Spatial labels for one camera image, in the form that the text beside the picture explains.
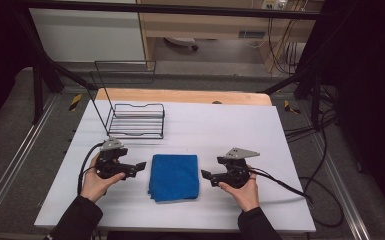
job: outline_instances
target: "black metal pole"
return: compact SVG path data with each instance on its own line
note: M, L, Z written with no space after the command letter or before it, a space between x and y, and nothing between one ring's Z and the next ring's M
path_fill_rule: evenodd
M76 2L76 1L50 1L50 0L19 0L18 4L21 4L27 8L40 8L40 9L211 15L211 16L232 16L232 17L301 19L301 20L318 20L321 18L331 18L336 16L333 13L319 13L319 12L273 11L273 10L265 10L265 9L222 8L222 7L160 5L160 4L129 4L129 3Z

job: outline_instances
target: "black sleeve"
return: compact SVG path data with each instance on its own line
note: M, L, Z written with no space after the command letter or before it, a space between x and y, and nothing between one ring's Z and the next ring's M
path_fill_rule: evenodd
M238 218L238 226L243 240L282 239L260 207L242 212Z
M45 239L87 240L102 218L101 209L92 201L77 196Z

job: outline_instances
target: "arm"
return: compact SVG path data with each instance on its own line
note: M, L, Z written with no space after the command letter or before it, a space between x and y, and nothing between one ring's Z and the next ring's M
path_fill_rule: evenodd
M260 207L256 207L248 212L242 212L238 218L238 226L243 239L282 239Z
M84 240L89 239L92 231L102 218L101 209L95 204L107 189L124 178L124 173L119 173L108 179L101 179L96 173L96 155L90 169L85 173L82 192L62 215L57 226L44 240Z
M252 174L248 182L240 189L222 182L219 183L219 186L232 195L242 209L238 218L238 226L243 239L281 239L260 208L256 177L255 174Z

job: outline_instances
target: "aluminum rail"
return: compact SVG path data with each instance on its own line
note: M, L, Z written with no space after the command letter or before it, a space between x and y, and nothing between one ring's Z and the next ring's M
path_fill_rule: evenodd
M24 161L26 160L30 150L32 149L34 143L36 142L36 139L38 138L40 132L42 131L42 128L46 124L46 121L48 120L54 108L54 104L57 98L58 98L58 95L55 94L51 96L50 99L48 99L44 107L44 114L39 119L39 121L30 128L27 136L24 138L24 141L19 147L17 153L14 155L11 163L7 167L5 173L2 175L0 179L0 205L3 202L6 194L8 193L15 178L17 177L18 172L23 166Z
M21 4L22 6L27 8L39 8L39 9L103 11L103 12L164 13L164 14L280 18L280 19L302 19L302 20L319 20L319 19L333 18L337 16L334 13L320 13L320 12L274 11L274 10L265 10L265 9L159 5L159 4L129 4L129 3L103 3L103 2L77 2L77 1L73 2L73 1L50 1L50 0L19 0L17 1L17 4Z

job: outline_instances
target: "gray floor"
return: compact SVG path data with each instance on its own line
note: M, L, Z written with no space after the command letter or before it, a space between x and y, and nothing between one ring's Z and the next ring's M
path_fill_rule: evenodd
M155 82L150 85L128 84L123 87L255 92L285 78L283 75L279 77L278 74L268 74L258 51L243 42L197 40L197 43L199 50L194 52L160 39L155 49L158 63ZM88 73L81 72L82 69L77 71L88 77ZM65 81L65 84L66 91L62 94L47 94L48 98L56 97L55 106L0 204L1 239L41 239L47 233L44 229L34 227L33 223L40 210L40 202L46 197L88 102L87 94L83 94L76 110L68 111L76 92L84 91L70 81ZM308 125L304 114L284 110L285 100L289 100L293 108L309 106L308 100L293 99L291 93L295 87L296 85L291 84L280 93L272 95L284 129ZM17 76L11 96L0 111L0 177L32 126L32 119L32 76L27 70ZM341 128L331 125L326 129L326 134L328 152L346 184L370 239L385 239L384 197L370 175L357 171L355 159ZM289 147L298 175L310 176L320 161L315 138L308 136L290 143ZM327 188L333 188L324 169L316 179ZM338 207L323 190L311 185L309 194L315 202L313 217L327 223L334 223L339 219ZM311 239L354 239L347 220L336 228L327 228L320 224L316 224L316 228L317 232L310 234ZM284 237L306 239L305 235Z

